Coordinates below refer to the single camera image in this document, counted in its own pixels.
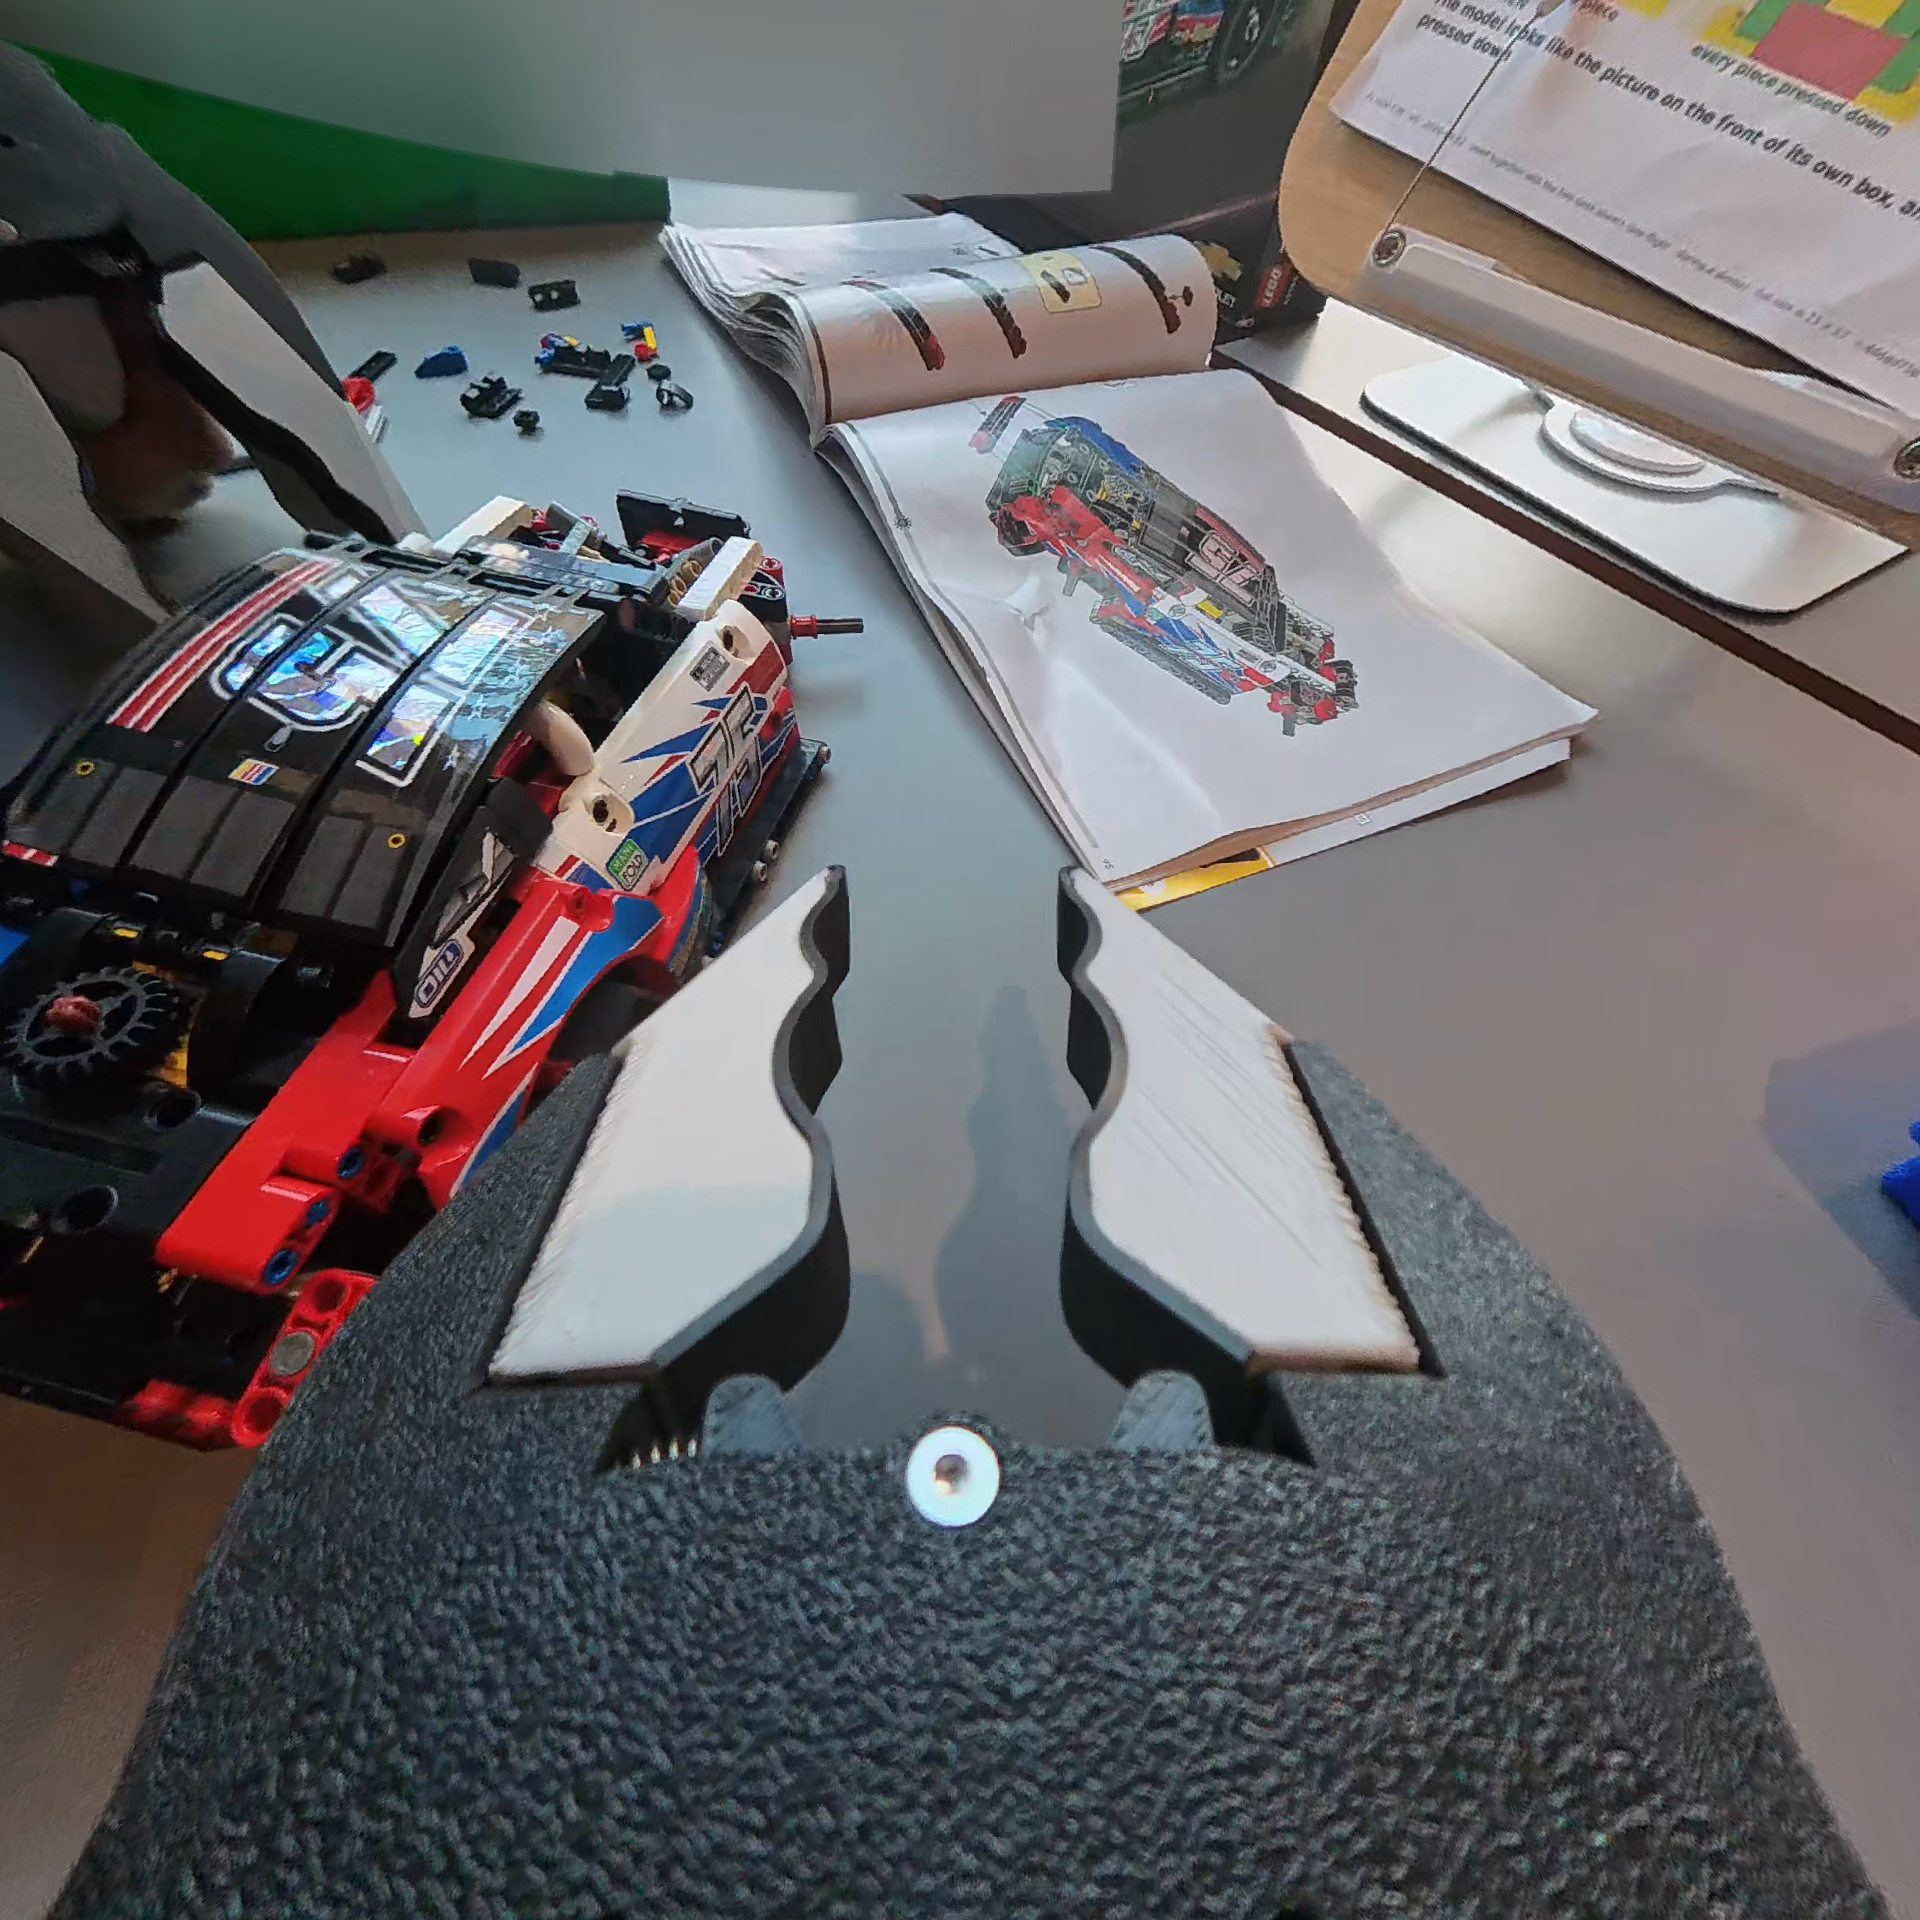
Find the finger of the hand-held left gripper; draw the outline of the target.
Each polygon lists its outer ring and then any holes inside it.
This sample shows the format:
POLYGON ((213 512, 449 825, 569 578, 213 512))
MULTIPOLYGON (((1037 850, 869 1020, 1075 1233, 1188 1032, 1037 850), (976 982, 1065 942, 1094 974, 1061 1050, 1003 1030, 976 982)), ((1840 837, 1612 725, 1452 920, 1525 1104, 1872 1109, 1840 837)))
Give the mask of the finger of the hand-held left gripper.
POLYGON ((237 238, 161 238, 161 361, 302 527, 394 544, 425 525, 272 270, 237 238))
POLYGON ((163 621, 123 540, 83 486, 81 456, 32 375, 2 352, 2 546, 78 621, 163 621))

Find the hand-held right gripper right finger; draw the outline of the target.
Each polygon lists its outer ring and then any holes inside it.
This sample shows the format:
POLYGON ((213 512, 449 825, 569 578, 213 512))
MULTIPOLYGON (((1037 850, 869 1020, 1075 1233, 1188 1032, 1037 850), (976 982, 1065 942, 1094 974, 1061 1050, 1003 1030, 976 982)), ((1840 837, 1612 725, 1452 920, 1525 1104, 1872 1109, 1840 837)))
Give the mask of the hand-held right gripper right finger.
POLYGON ((1290 1036, 1078 869, 1061 872, 1069 1223, 1094 1271, 1232 1375, 1416 1373, 1422 1350, 1290 1036))

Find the grey desk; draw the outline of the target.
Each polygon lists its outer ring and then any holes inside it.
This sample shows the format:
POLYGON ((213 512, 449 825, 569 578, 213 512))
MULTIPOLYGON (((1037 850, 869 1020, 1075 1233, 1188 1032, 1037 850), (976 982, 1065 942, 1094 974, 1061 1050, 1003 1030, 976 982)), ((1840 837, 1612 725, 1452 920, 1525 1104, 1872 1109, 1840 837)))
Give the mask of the grey desk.
POLYGON ((1598 718, 1144 917, 1286 1032, 1422 1350, 1232 1375, 1076 1238, 1076 856, 794 402, 649 230, 374 250, 274 265, 397 353, 430 534, 690 496, 864 618, 797 645, 832 754, 758 905, 845 871, 832 1212, 664 1377, 492 1383, 584 1063, 261 1448, 5 1399, 5 1904, 1915 1916, 1914 1230, 1857 1218, 1915 1112, 1915 757, 1283 410, 1598 718), (689 414, 537 367, 633 320, 689 414))

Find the green plastic bin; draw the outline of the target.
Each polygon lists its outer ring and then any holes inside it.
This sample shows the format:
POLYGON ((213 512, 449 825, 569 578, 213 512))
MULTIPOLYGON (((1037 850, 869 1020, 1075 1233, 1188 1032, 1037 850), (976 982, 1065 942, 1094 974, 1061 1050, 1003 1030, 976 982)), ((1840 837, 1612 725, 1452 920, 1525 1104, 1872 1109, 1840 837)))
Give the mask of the green plastic bin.
POLYGON ((34 48, 57 82, 246 239, 644 223, 667 181, 498 160, 232 103, 34 48))

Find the printed instruction sheet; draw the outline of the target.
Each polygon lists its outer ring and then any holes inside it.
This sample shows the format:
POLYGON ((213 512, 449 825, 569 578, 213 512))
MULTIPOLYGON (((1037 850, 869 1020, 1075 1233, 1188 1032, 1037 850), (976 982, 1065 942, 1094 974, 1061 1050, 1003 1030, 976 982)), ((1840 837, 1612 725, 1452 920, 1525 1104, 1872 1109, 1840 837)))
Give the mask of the printed instruction sheet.
POLYGON ((1917 4, 1401 4, 1334 97, 1437 169, 1915 416, 1917 4))

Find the wooden document board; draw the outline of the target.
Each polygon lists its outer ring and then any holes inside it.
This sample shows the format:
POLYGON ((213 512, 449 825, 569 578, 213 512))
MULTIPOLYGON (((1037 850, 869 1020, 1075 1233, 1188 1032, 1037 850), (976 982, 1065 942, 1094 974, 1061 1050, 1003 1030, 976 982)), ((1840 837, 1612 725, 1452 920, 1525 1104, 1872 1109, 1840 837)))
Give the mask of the wooden document board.
POLYGON ((1309 280, 1326 292, 1366 303, 1361 268, 1381 228, 1404 220, 1418 230, 1496 260, 1502 272, 1677 343, 1750 367, 1817 373, 1774 343, 1668 295, 1560 230, 1444 176, 1435 162, 1461 129, 1472 103, 1457 110, 1453 122, 1424 160, 1348 128, 1337 117, 1337 96, 1377 48, 1400 6, 1357 6, 1290 143, 1281 183, 1281 216, 1286 226, 1286 246, 1309 280))

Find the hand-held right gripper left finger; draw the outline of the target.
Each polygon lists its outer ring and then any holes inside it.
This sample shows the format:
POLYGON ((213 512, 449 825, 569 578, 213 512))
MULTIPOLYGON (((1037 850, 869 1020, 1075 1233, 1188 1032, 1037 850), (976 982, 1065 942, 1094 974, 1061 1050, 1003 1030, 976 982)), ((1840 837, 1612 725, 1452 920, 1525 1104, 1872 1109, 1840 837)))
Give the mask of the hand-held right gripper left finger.
POLYGON ((849 877, 820 869, 617 1047, 493 1384, 664 1377, 824 1249, 849 877))

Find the instruction booklet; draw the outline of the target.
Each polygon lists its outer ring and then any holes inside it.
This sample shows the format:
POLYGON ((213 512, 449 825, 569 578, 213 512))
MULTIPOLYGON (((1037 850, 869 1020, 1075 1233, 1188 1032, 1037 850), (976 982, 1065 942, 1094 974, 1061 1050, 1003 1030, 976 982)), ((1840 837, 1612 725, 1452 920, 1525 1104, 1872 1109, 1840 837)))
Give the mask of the instruction booklet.
POLYGON ((1121 889, 1340 846, 1564 760, 1594 708, 1422 604, 1177 232, 949 212, 664 250, 789 383, 1065 840, 1121 889))

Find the person's left hand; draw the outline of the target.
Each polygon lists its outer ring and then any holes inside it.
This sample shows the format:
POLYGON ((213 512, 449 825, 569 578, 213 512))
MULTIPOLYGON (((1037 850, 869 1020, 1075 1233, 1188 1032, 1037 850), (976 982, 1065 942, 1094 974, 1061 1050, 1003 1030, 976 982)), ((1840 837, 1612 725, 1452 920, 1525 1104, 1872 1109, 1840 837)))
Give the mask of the person's left hand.
POLYGON ((98 295, 123 373, 121 416, 81 438, 91 494, 112 521, 155 530, 211 490, 234 445, 177 377, 147 297, 134 288, 98 295))

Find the red blue black brick car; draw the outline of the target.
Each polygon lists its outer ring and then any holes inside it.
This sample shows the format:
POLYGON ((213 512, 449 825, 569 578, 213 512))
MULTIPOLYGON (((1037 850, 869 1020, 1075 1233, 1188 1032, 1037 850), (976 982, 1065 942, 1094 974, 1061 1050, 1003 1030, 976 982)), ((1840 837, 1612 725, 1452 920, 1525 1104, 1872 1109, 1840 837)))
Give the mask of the red blue black brick car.
POLYGON ((5 786, 2 1386, 257 1446, 397 1249, 707 959, 829 757, 731 513, 496 498, 170 616, 5 786))

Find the black toy set box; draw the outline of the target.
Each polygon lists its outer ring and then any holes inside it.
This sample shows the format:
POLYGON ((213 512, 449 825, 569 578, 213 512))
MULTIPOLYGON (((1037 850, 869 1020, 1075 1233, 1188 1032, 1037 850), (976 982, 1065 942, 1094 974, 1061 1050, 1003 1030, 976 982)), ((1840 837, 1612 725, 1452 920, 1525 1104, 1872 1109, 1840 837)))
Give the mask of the black toy set box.
POLYGON ((1106 236, 1181 232, 1206 257, 1217 335, 1316 316, 1281 236, 1281 172, 1354 1, 1128 1, 1106 236))

